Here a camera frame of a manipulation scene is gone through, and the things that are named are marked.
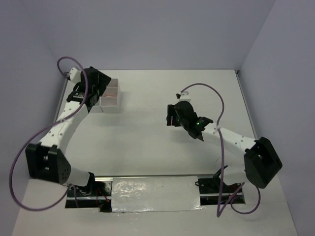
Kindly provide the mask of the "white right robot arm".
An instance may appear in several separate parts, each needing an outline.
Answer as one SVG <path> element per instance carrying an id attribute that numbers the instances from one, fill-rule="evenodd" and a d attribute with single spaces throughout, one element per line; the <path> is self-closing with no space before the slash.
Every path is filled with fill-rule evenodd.
<path id="1" fill-rule="evenodd" d="M 182 127 L 193 138 L 219 146 L 235 155 L 236 160 L 224 158 L 224 171 L 217 171 L 214 187 L 219 192 L 231 185 L 250 182 L 264 189 L 283 164 L 269 139 L 242 136 L 219 127 L 213 120 L 199 117 L 188 101 L 167 106 L 168 126 Z"/>

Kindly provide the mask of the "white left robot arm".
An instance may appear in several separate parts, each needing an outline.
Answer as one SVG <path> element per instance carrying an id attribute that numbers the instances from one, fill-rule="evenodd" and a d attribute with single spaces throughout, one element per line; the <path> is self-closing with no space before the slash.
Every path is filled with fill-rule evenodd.
<path id="1" fill-rule="evenodd" d="M 65 152 L 77 127 L 104 94 L 111 78 L 93 67 L 84 71 L 74 67 L 68 79 L 74 88 L 57 119 L 58 124 L 37 144 L 28 144 L 25 149 L 28 170 L 34 179 L 73 184 L 85 196 L 91 196 L 96 191 L 93 173 L 72 167 Z"/>

